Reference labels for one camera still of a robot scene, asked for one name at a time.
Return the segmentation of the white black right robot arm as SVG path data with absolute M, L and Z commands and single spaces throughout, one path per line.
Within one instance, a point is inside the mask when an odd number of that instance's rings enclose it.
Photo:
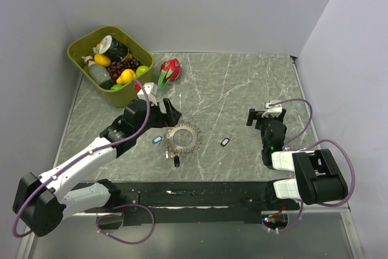
M 260 131 L 263 148 L 262 160 L 269 169 L 293 172 L 294 178 L 272 183 L 273 189 L 265 194 L 265 203 L 271 209 L 279 209 L 286 199 L 302 201 L 306 205 L 320 204 L 337 207 L 346 203 L 355 188 L 355 171 L 349 156 L 339 146 L 351 174 L 348 186 L 334 156 L 329 149 L 284 148 L 287 127 L 283 123 L 286 109 L 268 108 L 265 111 L 250 109 L 247 126 L 255 123 Z

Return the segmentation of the round metal key ring plate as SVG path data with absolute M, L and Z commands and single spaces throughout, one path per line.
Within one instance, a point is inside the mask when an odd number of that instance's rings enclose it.
M 190 153 L 199 148 L 201 132 L 190 123 L 179 123 L 164 132 L 164 148 L 171 153 Z

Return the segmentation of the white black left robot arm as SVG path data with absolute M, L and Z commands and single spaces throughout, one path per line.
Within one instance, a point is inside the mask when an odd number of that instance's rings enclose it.
M 108 179 L 75 189 L 81 180 L 120 157 L 136 144 L 137 138 L 151 128 L 174 127 L 182 117 L 170 100 L 159 104 L 134 99 L 124 113 L 113 120 L 93 142 L 73 158 L 38 176 L 28 173 L 18 184 L 13 211 L 37 237 L 53 231 L 67 217 L 93 208 L 116 210 L 121 191 Z

